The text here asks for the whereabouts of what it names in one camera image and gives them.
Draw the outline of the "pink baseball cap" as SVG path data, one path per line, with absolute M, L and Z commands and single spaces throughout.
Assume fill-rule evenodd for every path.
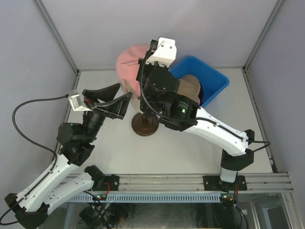
M 116 72 L 119 81 L 126 79 L 132 86 L 136 86 L 136 76 L 140 66 L 138 64 L 139 58 L 145 57 L 149 48 L 148 44 L 136 44 L 119 55 L 116 61 Z

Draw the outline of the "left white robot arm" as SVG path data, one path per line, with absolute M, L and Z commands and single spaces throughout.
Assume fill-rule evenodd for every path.
M 83 98 L 76 90 L 60 97 L 68 99 L 74 111 L 83 112 L 82 123 L 62 123 L 57 135 L 61 149 L 54 153 L 48 168 L 23 191 L 5 197 L 17 223 L 26 229 L 36 229 L 71 197 L 90 189 L 98 191 L 105 186 L 105 175 L 96 165 L 86 167 L 83 173 L 64 185 L 61 182 L 90 157 L 104 120 L 125 117 L 132 93 L 116 97 L 120 87 L 116 83 L 99 90 L 83 90 Z

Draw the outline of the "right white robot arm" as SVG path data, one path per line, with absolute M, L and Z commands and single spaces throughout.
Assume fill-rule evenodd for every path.
M 239 131 L 210 115 L 199 103 L 178 91 L 181 85 L 169 71 L 158 63 L 140 65 L 140 117 L 143 123 L 163 124 L 165 127 L 194 134 L 222 148 L 219 185 L 224 190 L 235 186 L 239 171 L 254 162 L 249 145 L 254 142 L 252 129 Z

